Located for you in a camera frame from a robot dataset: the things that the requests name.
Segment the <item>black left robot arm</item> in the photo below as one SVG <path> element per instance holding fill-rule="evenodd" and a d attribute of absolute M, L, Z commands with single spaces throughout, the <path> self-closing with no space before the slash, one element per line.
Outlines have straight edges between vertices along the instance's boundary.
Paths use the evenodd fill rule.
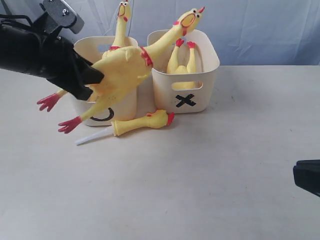
<path fill-rule="evenodd" d="M 84 101 L 93 92 L 88 86 L 99 84 L 104 78 L 92 65 L 64 37 L 0 26 L 1 69 L 44 78 Z"/>

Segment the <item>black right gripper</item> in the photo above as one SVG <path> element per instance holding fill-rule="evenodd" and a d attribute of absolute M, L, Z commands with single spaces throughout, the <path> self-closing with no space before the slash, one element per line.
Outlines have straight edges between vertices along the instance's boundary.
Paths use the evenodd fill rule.
<path fill-rule="evenodd" d="M 294 182 L 301 188 L 307 188 L 317 197 L 320 196 L 320 160 L 299 160 L 293 167 Z"/>

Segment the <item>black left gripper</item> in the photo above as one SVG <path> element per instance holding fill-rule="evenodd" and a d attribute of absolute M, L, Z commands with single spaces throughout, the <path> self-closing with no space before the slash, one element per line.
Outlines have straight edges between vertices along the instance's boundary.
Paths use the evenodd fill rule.
<path fill-rule="evenodd" d="M 53 34 L 28 33 L 22 43 L 22 59 L 28 74 L 43 77 L 61 88 L 59 100 L 66 93 L 86 101 L 93 90 L 90 84 L 99 84 L 104 74 L 93 68 L 93 63 L 74 50 L 74 45 L 64 37 Z"/>

